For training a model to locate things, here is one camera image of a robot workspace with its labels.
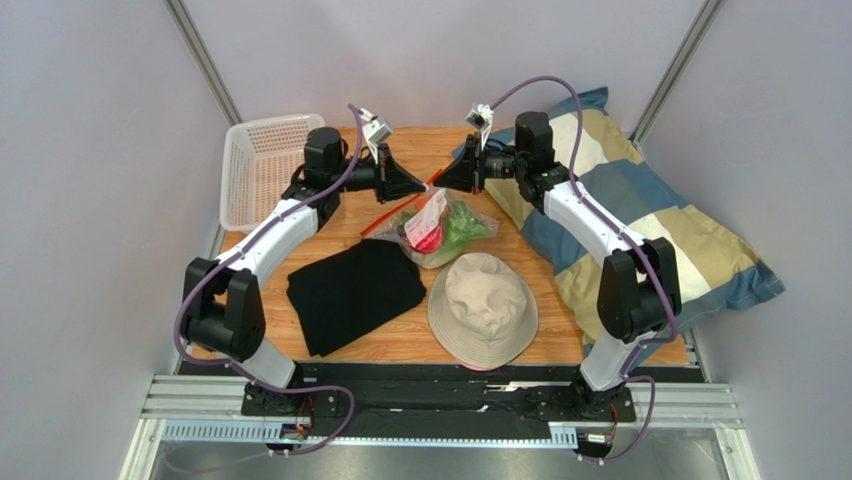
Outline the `clear orange zip top bag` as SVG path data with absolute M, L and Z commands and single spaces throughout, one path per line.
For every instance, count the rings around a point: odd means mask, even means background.
M 498 228 L 497 220 L 475 210 L 459 192 L 429 186 L 380 216 L 361 237 L 395 243 L 416 265 L 435 269 L 472 242 L 495 237 Z

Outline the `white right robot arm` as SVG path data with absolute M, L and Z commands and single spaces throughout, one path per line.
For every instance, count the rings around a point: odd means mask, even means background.
M 603 331 L 567 393 L 576 415 L 594 419 L 624 389 L 640 350 L 664 326 L 676 325 L 682 302 L 675 248 L 619 221 L 579 182 L 572 165 L 557 161 L 546 113 L 519 114 L 513 144 L 502 147 L 488 144 L 489 106 L 473 107 L 466 120 L 478 131 L 434 186 L 479 194 L 488 179 L 512 178 L 525 201 L 572 234 L 601 266 L 596 307 Z

